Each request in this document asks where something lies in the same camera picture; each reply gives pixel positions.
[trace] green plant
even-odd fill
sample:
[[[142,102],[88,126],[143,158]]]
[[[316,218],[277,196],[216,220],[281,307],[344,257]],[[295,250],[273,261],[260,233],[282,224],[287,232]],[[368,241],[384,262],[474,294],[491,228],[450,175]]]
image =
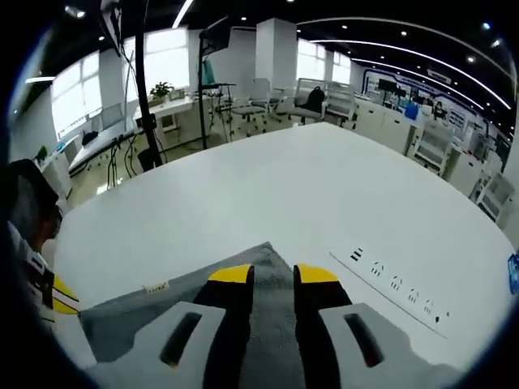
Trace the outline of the green plant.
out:
[[[36,159],[40,162],[44,161],[45,158],[49,155],[47,152],[47,147],[41,146],[40,151],[36,154]]]
[[[173,87],[169,85],[168,83],[158,83],[155,85],[155,87],[151,91],[151,95],[153,96],[154,100],[161,99],[164,96],[167,96],[169,92]]]

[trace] white pillar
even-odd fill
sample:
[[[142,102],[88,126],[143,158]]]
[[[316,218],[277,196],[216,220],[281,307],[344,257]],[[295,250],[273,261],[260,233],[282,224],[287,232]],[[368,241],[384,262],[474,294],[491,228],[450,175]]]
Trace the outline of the white pillar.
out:
[[[295,24],[266,20],[256,30],[256,78],[266,78],[271,87],[293,88],[298,64],[298,36]]]
[[[326,50],[324,57],[324,81],[332,81],[333,74],[333,53]]]
[[[512,142],[512,148],[510,148],[510,154],[506,166],[504,167],[503,175],[512,183],[516,190],[516,196],[513,200],[514,209],[510,215],[507,224],[504,226],[503,232],[512,243],[513,247],[517,250],[519,248],[519,101],[517,102],[516,110],[516,125],[515,136]]]

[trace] led light strip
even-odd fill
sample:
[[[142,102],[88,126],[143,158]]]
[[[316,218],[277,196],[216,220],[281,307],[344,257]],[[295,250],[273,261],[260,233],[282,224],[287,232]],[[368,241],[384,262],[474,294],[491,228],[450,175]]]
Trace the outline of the led light strip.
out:
[[[366,41],[351,41],[351,40],[344,40],[344,39],[319,39],[319,40],[316,40],[316,41],[311,41],[311,43],[326,43],[326,42],[329,42],[329,43],[353,43],[353,44],[358,44],[358,45],[373,45],[373,46],[379,46],[379,47],[384,47],[384,48],[387,48],[387,49],[395,49],[395,50],[400,50],[400,51],[405,51],[406,53],[411,53],[411,54],[414,54],[414,55],[418,55],[420,57],[424,57],[424,58],[427,58],[427,59],[430,59],[431,61],[434,61],[434,62],[438,62],[454,71],[457,71],[458,73],[461,73],[462,75],[464,75],[465,77],[471,79],[472,81],[474,81],[477,85],[479,85],[480,87],[482,87],[483,89],[485,89],[487,92],[489,92],[491,95],[493,95],[502,105],[504,105],[507,109],[512,109],[512,107],[510,107],[510,105],[508,105],[506,103],[506,101],[504,101],[501,97],[499,97],[497,95],[497,93],[495,93],[494,91],[492,91],[487,85],[485,85],[484,83],[482,83],[481,81],[479,81],[478,79],[475,79],[473,76],[465,73],[464,71],[458,69],[457,67],[455,66],[452,66],[452,65],[449,65],[448,63],[446,62],[443,62],[437,58],[434,58],[434,57],[431,57],[429,55],[426,55],[426,54],[423,54],[423,53],[419,53],[417,51],[413,51],[413,50],[409,50],[409,49],[404,49],[403,47],[398,47],[398,46],[392,46],[392,45],[386,45],[384,43],[376,43],[376,42],[366,42]]]
[[[184,15],[186,14],[187,10],[189,10],[189,7],[191,6],[191,4],[194,1],[195,0],[186,0],[186,2],[184,2],[184,5],[180,9],[180,12],[178,12],[177,19],[175,19],[175,21],[173,22],[173,26],[171,28],[177,28],[178,27],[180,22],[182,22],[182,19],[183,19]]]
[[[468,101],[470,101],[472,104],[474,105],[477,105],[478,108],[480,109],[483,109],[483,107],[481,105],[479,105],[478,103],[476,103],[474,100],[472,100],[470,97],[468,96],[465,96],[463,93],[461,92],[458,92],[456,89],[453,89],[451,87],[449,87],[448,85],[445,85],[444,83],[441,83],[439,81],[436,81],[435,79],[431,79],[425,75],[420,75],[419,73],[416,73],[415,71],[408,71],[407,69],[403,69],[401,67],[398,67],[398,66],[393,66],[393,65],[388,65],[387,63],[382,63],[382,62],[376,62],[376,61],[368,61],[367,59],[360,59],[360,58],[351,58],[352,61],[356,61],[356,62],[365,62],[365,63],[371,63],[373,65],[379,65],[379,66],[386,66],[386,67],[391,67],[393,69],[397,69],[398,71],[406,71],[407,73],[411,73],[412,75],[417,75],[418,77],[420,78],[423,78],[423,79],[427,79],[433,83],[437,83],[439,85],[441,85],[442,87],[444,88],[447,88],[448,90],[450,91],[453,91],[455,93],[457,93],[458,95],[460,95],[461,97],[465,97]]]
[[[42,83],[44,81],[54,81],[56,77],[49,76],[49,77],[32,77],[30,79],[26,79],[25,83]]]
[[[465,43],[464,41],[461,41],[457,39],[455,36],[451,36],[449,34],[446,34],[445,32],[441,32],[439,30],[435,30],[434,28],[429,28],[422,26],[421,24],[415,24],[410,22],[404,22],[402,20],[395,20],[395,19],[384,19],[384,18],[369,18],[369,17],[358,17],[358,16],[339,16],[339,17],[333,17],[333,18],[324,18],[324,19],[314,19],[314,20],[307,20],[305,22],[297,23],[298,26],[303,26],[304,24],[312,24],[312,23],[320,23],[320,22],[335,22],[335,21],[341,21],[341,20],[365,20],[370,22],[382,22],[382,23],[393,23],[393,24],[400,24],[402,26],[408,26],[413,28],[419,28],[424,31],[432,32],[433,34],[438,34],[443,36],[444,38],[450,39],[452,41],[455,41],[459,43],[460,45],[464,45],[467,49],[470,51],[477,53],[481,58],[485,58],[489,63],[494,65],[496,68],[498,68],[500,71],[503,72],[506,76],[508,76],[514,84],[516,83],[515,77],[510,75],[503,67],[501,67],[496,61],[494,61],[492,58],[488,57],[484,52],[476,49],[475,47],[469,45],[468,43]]]

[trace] potted plant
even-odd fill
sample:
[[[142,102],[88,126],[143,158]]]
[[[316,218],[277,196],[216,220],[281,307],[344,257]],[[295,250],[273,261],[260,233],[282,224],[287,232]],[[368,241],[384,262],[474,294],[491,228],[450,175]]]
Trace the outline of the potted plant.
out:
[[[40,151],[36,154],[35,157],[35,160],[39,164],[39,166],[43,164],[43,161],[45,160],[45,158],[47,158],[48,155],[49,153],[47,152],[47,147],[41,146]]]
[[[149,106],[154,107],[165,102],[165,97],[173,89],[168,83],[158,83],[150,92],[152,100],[149,101]]]

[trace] yellow part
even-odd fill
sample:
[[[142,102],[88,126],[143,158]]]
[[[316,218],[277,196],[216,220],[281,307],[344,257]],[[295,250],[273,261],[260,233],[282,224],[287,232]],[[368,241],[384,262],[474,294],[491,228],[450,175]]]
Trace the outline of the yellow part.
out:
[[[209,281],[239,282],[245,284],[251,265],[240,265],[220,269],[209,276]]]
[[[69,306],[66,306],[61,301],[59,301],[57,298],[52,299],[52,305],[53,309],[56,312],[59,312],[60,314],[78,314],[79,311],[75,310],[74,308],[70,308]]]
[[[333,273],[321,267],[309,266],[305,263],[298,263],[297,266],[303,284],[338,281]]]
[[[70,296],[72,298],[74,298],[75,300],[79,300],[79,298],[77,298],[74,293],[68,288],[68,286],[66,286],[63,281],[61,281],[58,276],[54,275],[54,283],[53,283],[53,288],[58,290],[59,292],[63,293],[63,294],[66,294],[67,296]]]
[[[74,293],[56,275],[54,275],[53,288],[67,295],[68,297],[71,297],[72,299],[79,300],[79,298],[77,298]],[[53,297],[52,299],[53,309],[60,314],[78,314],[79,311],[76,309],[78,306],[78,302],[76,302],[75,305],[71,307],[67,304],[63,304],[63,302],[59,301],[56,297]]]

